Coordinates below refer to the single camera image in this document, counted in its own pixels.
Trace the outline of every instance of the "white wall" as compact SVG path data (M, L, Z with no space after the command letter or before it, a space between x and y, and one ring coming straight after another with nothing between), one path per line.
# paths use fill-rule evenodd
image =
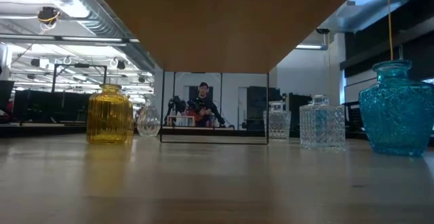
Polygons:
M343 34L334 36L328 51L293 50L277 65L277 87L282 93L287 94L326 94L330 104L339 105L344 100L341 94L345 86L345 78L339 64L344 60Z
M277 65L277 87L287 94L326 94L327 70L325 51L293 50Z
M7 81L9 79L10 69L12 63L12 52L9 52L6 44L0 43L0 81Z
M345 102L358 101L359 92L374 85L377 82L376 77L377 74L373 70L348 77L345 87Z

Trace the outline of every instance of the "ceiling pipe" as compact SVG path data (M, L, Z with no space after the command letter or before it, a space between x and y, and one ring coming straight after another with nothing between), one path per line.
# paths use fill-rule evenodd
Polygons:
M97 0L58 0L60 4L59 8L82 4L88 11L89 16L85 21L78 21L89 31L93 32L99 37L121 37L130 38L131 33L128 29L113 20L113 15L110 15ZM151 73L155 70L155 65L151 59L147 56L146 51L140 46L140 44L127 44L125 47L116 47L121 52L125 53L132 59L132 62L141 70L149 71Z

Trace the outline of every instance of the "blue glass vase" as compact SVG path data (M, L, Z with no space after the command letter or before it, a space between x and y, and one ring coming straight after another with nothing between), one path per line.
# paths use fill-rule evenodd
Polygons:
M363 125L372 149L421 156L434 124L434 86L407 78L408 60L375 64L377 83L359 93Z

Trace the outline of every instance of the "pillar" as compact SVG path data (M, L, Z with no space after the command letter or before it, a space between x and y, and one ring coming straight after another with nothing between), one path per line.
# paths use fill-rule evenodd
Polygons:
M5 81L10 78L12 63L12 52L9 52L6 44L0 43L0 81Z
M345 61L345 35L336 33L329 46L330 52L330 104L340 105L344 103L344 88L347 81L344 77L344 71L340 70L340 63Z

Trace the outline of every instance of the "duct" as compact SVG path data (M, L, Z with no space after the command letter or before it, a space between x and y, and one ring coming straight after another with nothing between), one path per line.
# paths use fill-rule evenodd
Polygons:
M80 20L78 23L83 25L89 31L99 37L121 37L134 38L128 29L120 22L119 19L114 20L114 14L107 12L107 7L103 8L97 0L58 0L59 7L62 9L70 6L84 6L89 15L85 20ZM141 70L154 72L155 65L146 55L146 51L141 46L137 47L134 44L127 44L125 47L116 47L119 51L125 53L131 61Z
M391 12L409 0L391 0ZM387 0L348 0L342 4L319 28L334 32L357 32L385 17Z

